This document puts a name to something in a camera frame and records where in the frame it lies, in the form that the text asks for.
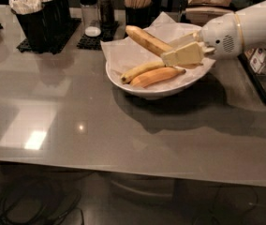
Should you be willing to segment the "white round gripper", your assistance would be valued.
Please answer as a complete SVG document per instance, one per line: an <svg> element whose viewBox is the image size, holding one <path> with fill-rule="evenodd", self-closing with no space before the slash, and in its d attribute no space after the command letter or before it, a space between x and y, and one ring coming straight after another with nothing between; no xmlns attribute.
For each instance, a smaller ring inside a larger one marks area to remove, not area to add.
<svg viewBox="0 0 266 225"><path fill-rule="evenodd" d="M213 59L228 59L239 55L243 51L241 28L235 13L228 13L208 21L200 30L190 32L171 41L169 45L175 48L163 52L161 58L169 66L188 66L198 64L204 57L201 40L208 48L214 48L209 52Z"/></svg>

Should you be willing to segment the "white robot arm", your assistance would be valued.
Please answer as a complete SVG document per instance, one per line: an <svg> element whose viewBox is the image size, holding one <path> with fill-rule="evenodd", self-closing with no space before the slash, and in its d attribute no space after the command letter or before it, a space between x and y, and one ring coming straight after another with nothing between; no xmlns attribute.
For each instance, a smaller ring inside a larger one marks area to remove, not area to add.
<svg viewBox="0 0 266 225"><path fill-rule="evenodd" d="M178 37L161 58L167 66L199 64L266 49L266 0L208 21L200 30Z"/></svg>

